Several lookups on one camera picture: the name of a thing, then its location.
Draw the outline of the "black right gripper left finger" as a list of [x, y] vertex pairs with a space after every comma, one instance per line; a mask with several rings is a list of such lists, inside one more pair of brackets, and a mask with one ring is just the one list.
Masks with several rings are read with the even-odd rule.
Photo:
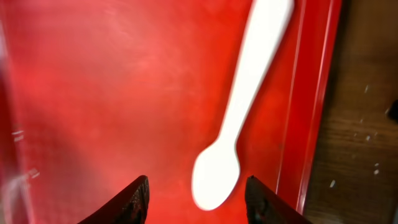
[[149, 180], [141, 175], [78, 224], [145, 224], [149, 199]]

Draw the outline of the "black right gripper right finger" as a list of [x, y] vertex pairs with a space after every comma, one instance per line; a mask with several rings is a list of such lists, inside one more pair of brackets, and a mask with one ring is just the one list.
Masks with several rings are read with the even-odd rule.
[[249, 224], [311, 224], [253, 175], [246, 180], [244, 199]]

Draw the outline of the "white plastic spoon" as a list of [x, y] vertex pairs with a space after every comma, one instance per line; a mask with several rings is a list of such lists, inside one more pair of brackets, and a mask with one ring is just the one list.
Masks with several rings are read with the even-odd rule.
[[219, 134], [193, 166], [192, 197], [201, 210], [223, 204], [239, 179], [236, 144], [293, 10], [293, 0], [254, 0], [251, 4]]

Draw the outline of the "red serving tray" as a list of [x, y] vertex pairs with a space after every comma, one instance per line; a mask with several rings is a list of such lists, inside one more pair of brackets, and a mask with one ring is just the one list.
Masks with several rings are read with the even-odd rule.
[[217, 137], [250, 1], [2, 1], [1, 199], [6, 223], [78, 223], [136, 177], [148, 223], [245, 223], [256, 176], [301, 212], [341, 1], [294, 1], [217, 209], [191, 191]]

